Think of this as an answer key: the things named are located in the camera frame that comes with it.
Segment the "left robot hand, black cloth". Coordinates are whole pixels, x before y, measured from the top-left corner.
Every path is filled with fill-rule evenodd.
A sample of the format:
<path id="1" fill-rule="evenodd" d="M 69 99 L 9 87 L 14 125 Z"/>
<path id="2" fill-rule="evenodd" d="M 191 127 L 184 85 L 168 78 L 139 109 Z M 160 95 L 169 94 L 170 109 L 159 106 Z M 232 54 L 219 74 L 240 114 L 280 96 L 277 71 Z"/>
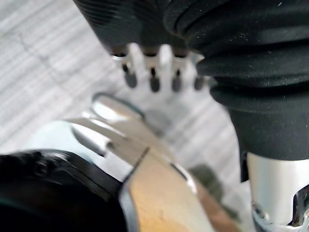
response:
<path id="1" fill-rule="evenodd" d="M 202 59 L 198 78 L 229 113 L 259 232 L 309 229 L 309 3 L 306 0 L 77 0 L 102 46 L 137 44 L 152 91 L 160 46 Z"/>

